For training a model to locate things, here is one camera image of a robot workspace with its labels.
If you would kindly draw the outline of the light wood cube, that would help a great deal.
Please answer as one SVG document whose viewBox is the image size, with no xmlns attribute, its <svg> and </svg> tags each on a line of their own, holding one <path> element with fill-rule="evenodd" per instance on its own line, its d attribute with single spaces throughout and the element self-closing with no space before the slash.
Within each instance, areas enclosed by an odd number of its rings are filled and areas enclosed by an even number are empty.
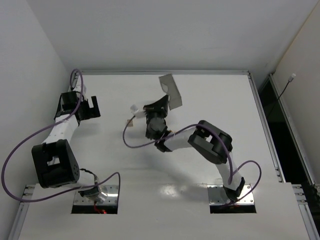
<svg viewBox="0 0 320 240">
<path fill-rule="evenodd" d="M 132 121 L 132 120 L 128 120 L 128 121 L 127 121 L 127 125 L 128 125 L 129 127 L 132 127 L 132 126 L 133 126 L 133 121 Z"/>
</svg>

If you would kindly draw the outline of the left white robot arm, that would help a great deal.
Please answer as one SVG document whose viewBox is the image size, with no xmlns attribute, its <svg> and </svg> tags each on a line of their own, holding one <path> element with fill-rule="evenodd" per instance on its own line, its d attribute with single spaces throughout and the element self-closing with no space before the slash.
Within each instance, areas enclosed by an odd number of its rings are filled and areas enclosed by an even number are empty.
<svg viewBox="0 0 320 240">
<path fill-rule="evenodd" d="M 101 116 L 96 96 L 91 97 L 93 107 L 80 85 L 60 95 L 54 120 L 56 125 L 48 137 L 31 149 L 35 171 L 41 187 L 59 188 L 83 186 L 79 180 L 81 170 L 71 149 L 70 141 L 80 123 Z"/>
</svg>

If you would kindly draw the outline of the grey transparent plastic tray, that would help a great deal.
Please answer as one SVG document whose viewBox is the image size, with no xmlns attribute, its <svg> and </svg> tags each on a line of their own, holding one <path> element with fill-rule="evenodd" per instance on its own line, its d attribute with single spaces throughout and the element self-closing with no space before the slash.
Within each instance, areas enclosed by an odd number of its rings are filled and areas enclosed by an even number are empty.
<svg viewBox="0 0 320 240">
<path fill-rule="evenodd" d="M 174 110 L 183 105 L 182 96 L 172 74 L 166 74 L 159 77 L 160 86 L 163 92 L 168 95 L 168 106 L 170 110 Z"/>
</svg>

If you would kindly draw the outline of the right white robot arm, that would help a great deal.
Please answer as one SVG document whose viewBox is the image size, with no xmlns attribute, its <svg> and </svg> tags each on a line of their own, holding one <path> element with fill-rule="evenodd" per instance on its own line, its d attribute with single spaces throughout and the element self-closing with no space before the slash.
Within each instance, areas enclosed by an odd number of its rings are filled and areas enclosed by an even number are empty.
<svg viewBox="0 0 320 240">
<path fill-rule="evenodd" d="M 155 102 L 144 105 L 142 109 L 146 117 L 145 137 L 155 140 L 155 147 L 163 153 L 194 148 L 217 167 L 227 197 L 232 202 L 237 201 L 245 185 L 245 179 L 240 173 L 233 173 L 235 164 L 229 158 L 233 149 L 231 136 L 205 120 L 199 121 L 194 130 L 173 133 L 168 129 L 165 118 L 170 110 L 182 105 L 180 98 L 171 100 L 167 94 Z"/>
</svg>

